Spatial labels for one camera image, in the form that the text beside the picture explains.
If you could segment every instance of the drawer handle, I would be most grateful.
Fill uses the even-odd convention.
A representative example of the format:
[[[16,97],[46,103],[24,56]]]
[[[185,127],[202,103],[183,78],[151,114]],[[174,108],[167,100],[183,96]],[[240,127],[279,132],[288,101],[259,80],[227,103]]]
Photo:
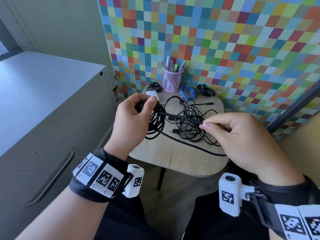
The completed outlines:
[[[42,190],[42,192],[38,195],[37,198],[35,198],[33,201],[30,201],[26,203],[24,206],[31,206],[34,205],[35,203],[41,201],[43,197],[46,196],[46,194],[49,192],[51,187],[54,185],[54,183],[58,180],[58,178],[61,176],[63,171],[67,168],[69,163],[71,162],[71,159],[74,156],[74,151],[72,148],[70,148],[70,156],[69,158],[65,161],[65,163],[62,165],[62,167],[59,169],[59,171],[54,175],[54,177],[51,179],[51,181],[47,184],[47,186]]]

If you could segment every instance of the yellow wall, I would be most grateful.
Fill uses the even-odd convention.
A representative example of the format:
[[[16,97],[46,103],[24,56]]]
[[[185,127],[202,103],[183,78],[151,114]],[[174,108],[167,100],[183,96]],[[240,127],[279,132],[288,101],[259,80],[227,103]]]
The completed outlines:
[[[280,141],[279,146],[320,187],[320,113]]]

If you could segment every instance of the floor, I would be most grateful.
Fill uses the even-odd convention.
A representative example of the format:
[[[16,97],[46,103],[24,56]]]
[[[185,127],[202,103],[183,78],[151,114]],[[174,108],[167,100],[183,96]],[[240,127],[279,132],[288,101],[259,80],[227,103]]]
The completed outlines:
[[[144,168],[140,189],[146,221],[164,239],[180,240],[193,212],[195,199],[218,190],[224,171],[197,178],[170,169],[166,170],[161,190],[157,190],[161,167],[129,157],[130,164]]]

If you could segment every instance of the black cable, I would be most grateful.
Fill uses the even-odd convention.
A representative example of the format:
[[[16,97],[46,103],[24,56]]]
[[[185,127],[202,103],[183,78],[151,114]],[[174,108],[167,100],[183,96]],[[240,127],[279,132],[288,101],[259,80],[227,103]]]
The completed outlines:
[[[168,101],[170,101],[173,98],[178,98],[179,104],[183,107],[183,111],[180,112],[178,115],[166,113],[165,106],[167,105]],[[144,102],[138,102],[135,106],[135,109],[140,113],[142,111],[143,105],[144,105]],[[217,112],[214,109],[209,109],[206,113],[208,113],[209,111],[214,111],[217,114]],[[176,139],[170,135],[167,135],[166,133],[163,132],[163,129],[165,126],[165,120],[166,120],[171,124],[177,125],[178,129],[174,129],[174,130],[176,133],[178,133],[178,136],[181,139],[189,140],[191,142],[197,142],[197,141],[204,140],[209,145],[215,145],[215,146],[219,147],[220,145],[217,145],[217,141],[212,142],[207,137],[206,131],[199,128],[199,125],[202,124],[204,121],[203,116],[206,113],[202,114],[199,111],[199,109],[196,107],[196,103],[194,100],[185,101],[181,97],[174,95],[174,96],[170,97],[164,105],[157,102],[157,104],[153,110],[153,113],[150,116],[149,129],[148,129],[148,133],[147,133],[147,135],[152,135],[152,134],[155,134],[155,135],[153,137],[146,136],[145,138],[148,140],[152,140],[152,139],[156,138],[158,135],[162,134],[162,135],[165,135],[166,137],[168,137],[174,141],[177,141],[177,142],[180,142],[184,145],[188,145],[193,148],[202,150],[202,151],[209,153],[211,155],[226,157],[226,154],[218,154],[218,153],[210,152],[210,151],[203,149],[201,147],[198,147],[196,145],[192,145],[192,144],[186,143],[184,141],[178,140],[178,139]],[[170,122],[169,120],[167,120],[166,116],[170,116],[172,118],[175,118],[175,122]]]
[[[156,91],[156,92],[162,92],[163,88],[161,85],[157,82],[150,82],[148,88],[148,91]]]
[[[198,84],[197,90],[200,92],[202,96],[211,97],[216,95],[216,92],[211,88],[206,87],[205,84]]]

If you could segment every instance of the small table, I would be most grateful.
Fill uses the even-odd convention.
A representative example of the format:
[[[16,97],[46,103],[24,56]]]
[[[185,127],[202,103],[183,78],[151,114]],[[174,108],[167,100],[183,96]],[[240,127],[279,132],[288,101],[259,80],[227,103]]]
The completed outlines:
[[[142,93],[147,93],[147,87],[148,86],[144,88]],[[173,95],[182,97],[179,92],[158,92],[159,102],[164,104],[167,99]],[[214,102],[213,105],[197,105],[198,109],[202,113],[205,113],[209,109],[214,109],[218,113],[224,112],[222,101],[217,96],[206,97],[197,94],[195,96],[195,102],[199,104]],[[182,111],[182,106],[179,104],[177,98],[173,98],[168,102],[165,109],[167,113],[176,115]],[[204,116],[204,118],[208,118],[213,115],[215,115],[215,112],[210,111]],[[185,141],[189,144],[194,144],[208,151],[224,154],[224,150],[221,146],[217,147],[214,145],[209,145],[202,140],[194,143],[181,139],[176,133],[169,132],[170,129],[174,128],[177,128],[175,124],[166,122],[163,132],[177,138],[178,140]],[[215,141],[213,136],[209,135],[208,133],[207,135],[211,141]],[[153,140],[144,139],[141,144],[138,145],[129,155],[137,160],[162,167],[158,189],[160,189],[166,168],[195,177],[210,177],[221,171],[228,162],[228,157],[211,155],[199,149],[183,145],[182,143],[176,142],[164,135],[159,135]]]

